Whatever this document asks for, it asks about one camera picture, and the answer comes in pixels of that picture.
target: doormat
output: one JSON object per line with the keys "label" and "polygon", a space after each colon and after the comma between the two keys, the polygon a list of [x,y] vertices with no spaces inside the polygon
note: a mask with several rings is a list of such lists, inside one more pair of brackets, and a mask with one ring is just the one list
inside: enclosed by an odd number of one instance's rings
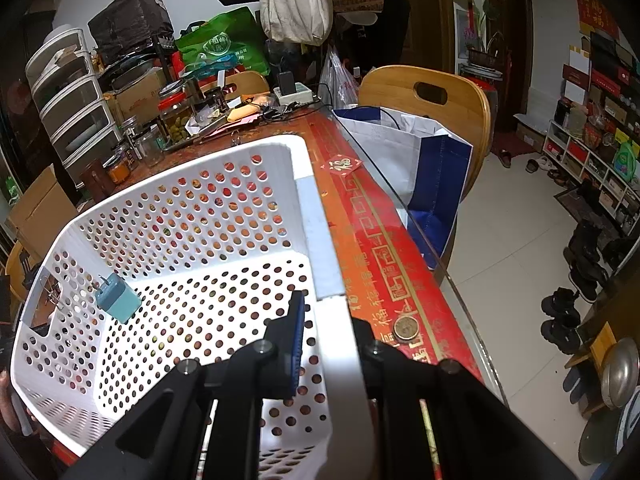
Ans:
{"label": "doormat", "polygon": [[516,137],[516,132],[494,132],[491,152],[498,155],[500,150],[507,150],[512,157],[536,152],[533,146],[529,146],[524,140]]}
{"label": "doormat", "polygon": [[598,248],[603,250],[610,241],[620,238],[620,232],[606,213],[599,215],[587,204],[587,201],[578,194],[578,189],[576,187],[575,189],[565,190],[556,195],[556,200],[574,217],[575,221],[588,220],[602,229],[598,237]]}

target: chair back handle hole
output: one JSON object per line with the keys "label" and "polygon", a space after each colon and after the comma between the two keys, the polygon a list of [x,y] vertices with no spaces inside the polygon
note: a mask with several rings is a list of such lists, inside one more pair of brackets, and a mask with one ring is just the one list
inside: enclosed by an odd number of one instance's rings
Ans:
{"label": "chair back handle hole", "polygon": [[429,101],[437,105],[444,105],[447,103],[447,91],[440,86],[417,82],[414,85],[414,91],[420,99],[424,99],[425,101]]}

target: blue and white bag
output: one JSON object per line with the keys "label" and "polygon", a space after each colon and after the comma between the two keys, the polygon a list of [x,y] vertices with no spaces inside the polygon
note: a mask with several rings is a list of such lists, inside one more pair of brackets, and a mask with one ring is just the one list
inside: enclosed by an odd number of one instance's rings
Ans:
{"label": "blue and white bag", "polygon": [[436,261],[404,208],[442,256],[465,189],[473,146],[437,121],[390,108],[347,108],[334,110],[334,114],[398,194],[363,157],[364,166],[392,199],[425,261],[434,269]]}

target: screw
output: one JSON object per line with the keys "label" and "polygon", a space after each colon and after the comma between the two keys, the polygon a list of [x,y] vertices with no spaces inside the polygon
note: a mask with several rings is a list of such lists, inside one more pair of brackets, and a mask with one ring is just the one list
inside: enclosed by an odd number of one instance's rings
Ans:
{"label": "screw", "polygon": [[367,351],[370,354],[373,354],[373,355],[377,356],[378,354],[382,353],[383,348],[384,348],[384,343],[382,341],[379,341],[379,340],[375,339],[373,341],[373,343],[371,343],[369,346],[367,346]]}
{"label": "screw", "polygon": [[198,362],[195,359],[184,359],[178,363],[177,368],[181,374],[189,375],[197,370]]}
{"label": "screw", "polygon": [[443,359],[440,361],[439,366],[450,375],[457,374],[462,368],[462,365],[455,359]]}
{"label": "screw", "polygon": [[258,354],[268,354],[273,350],[273,343],[266,339],[258,339],[258,341],[254,343],[254,350],[258,352]]}

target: tiled floor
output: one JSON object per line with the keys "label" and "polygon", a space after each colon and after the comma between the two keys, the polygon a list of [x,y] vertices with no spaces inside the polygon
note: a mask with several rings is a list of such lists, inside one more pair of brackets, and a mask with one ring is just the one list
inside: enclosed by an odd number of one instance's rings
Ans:
{"label": "tiled floor", "polygon": [[[543,171],[530,174],[531,155],[505,169],[495,155],[482,166],[460,206],[449,272],[478,326],[511,409],[581,479],[594,467],[578,461],[585,420],[562,390],[568,356],[540,335],[548,319],[543,297],[573,288],[562,257],[576,222],[556,201],[562,191]],[[581,315],[588,305],[578,299]]]}

